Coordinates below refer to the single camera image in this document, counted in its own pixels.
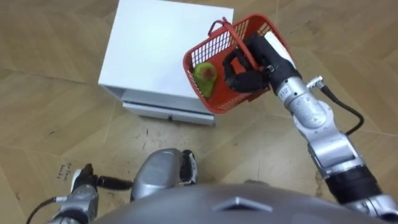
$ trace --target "black wire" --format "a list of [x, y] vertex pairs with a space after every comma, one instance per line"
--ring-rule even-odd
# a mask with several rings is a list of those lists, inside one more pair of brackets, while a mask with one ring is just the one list
[[50, 205], [51, 203], [54, 203], [56, 201], [56, 197], [49, 198], [45, 200], [44, 202], [40, 203], [29, 215], [28, 219], [26, 220], [26, 224], [30, 224], [30, 221], [32, 221], [33, 216], [44, 206]]
[[321, 87], [321, 91], [323, 94], [325, 94], [327, 97], [329, 97], [329, 99], [331, 101], [333, 101], [334, 103], [336, 103], [337, 105], [341, 106], [342, 108], [344, 108], [345, 110], [347, 110], [348, 112], [352, 113], [353, 115], [355, 115], [357, 118], [359, 118], [359, 122], [356, 126], [354, 126], [353, 128], [351, 128], [349, 131], [346, 132], [346, 135], [350, 135], [353, 134], [355, 131], [357, 131], [365, 122], [364, 117], [361, 115], [360, 112], [356, 111], [354, 108], [346, 105], [345, 103], [341, 102], [337, 96], [335, 96], [333, 94], [333, 92], [325, 85], [323, 87]]

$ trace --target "red plastic basket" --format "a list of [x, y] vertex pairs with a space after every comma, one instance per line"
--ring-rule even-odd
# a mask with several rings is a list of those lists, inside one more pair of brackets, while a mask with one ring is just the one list
[[[222, 27], [213, 31], [216, 23], [222, 24]], [[237, 93], [230, 89], [224, 82], [223, 68], [224, 58], [235, 47], [239, 47], [244, 52], [253, 68], [258, 69], [257, 64], [242, 40], [253, 34], [265, 35], [269, 31], [273, 32], [287, 49], [285, 41], [272, 22], [262, 14], [252, 14], [232, 25], [225, 18], [223, 18], [222, 21], [215, 21], [208, 33], [209, 38], [185, 54], [183, 59], [185, 73], [195, 93], [211, 112], [214, 114], [225, 113], [246, 100], [252, 101], [256, 99], [269, 90], [265, 89], [255, 93]], [[217, 69], [217, 79], [211, 97], [208, 99], [204, 98], [200, 93], [192, 77], [193, 69], [202, 62], [210, 62]], [[232, 65], [236, 73], [244, 71], [244, 68], [236, 59], [233, 60]]]

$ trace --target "cabinet drawer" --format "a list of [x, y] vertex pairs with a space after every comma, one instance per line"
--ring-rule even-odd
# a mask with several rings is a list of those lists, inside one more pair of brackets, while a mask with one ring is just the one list
[[215, 125], [215, 117], [213, 114], [194, 113], [189, 111], [180, 111], [170, 108], [161, 108], [149, 105], [140, 105], [135, 103], [123, 103], [123, 107], [134, 114], [140, 116], [150, 116], [160, 119], [171, 119], [174, 121], [183, 121], [196, 124], [204, 124], [209, 126]]

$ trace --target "wooden floor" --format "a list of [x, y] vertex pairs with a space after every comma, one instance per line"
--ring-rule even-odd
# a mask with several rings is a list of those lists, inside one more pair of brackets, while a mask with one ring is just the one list
[[[352, 140], [398, 200], [398, 1], [196, 0], [262, 12], [306, 78], [322, 75], [366, 124]], [[139, 118], [96, 85], [117, 0], [0, 1], [0, 222], [23, 223], [75, 169], [133, 179], [151, 152], [193, 150], [205, 182], [259, 179], [332, 200], [306, 143], [272, 93], [218, 117], [216, 128]], [[357, 120], [333, 105], [347, 130]], [[100, 190], [99, 214], [128, 202]], [[43, 209], [43, 223], [57, 209]]]

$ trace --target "white cabinet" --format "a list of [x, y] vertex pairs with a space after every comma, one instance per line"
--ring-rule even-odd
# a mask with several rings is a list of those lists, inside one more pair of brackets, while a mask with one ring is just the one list
[[213, 125], [182, 60], [233, 9], [158, 0], [120, 0], [98, 84], [132, 113]]

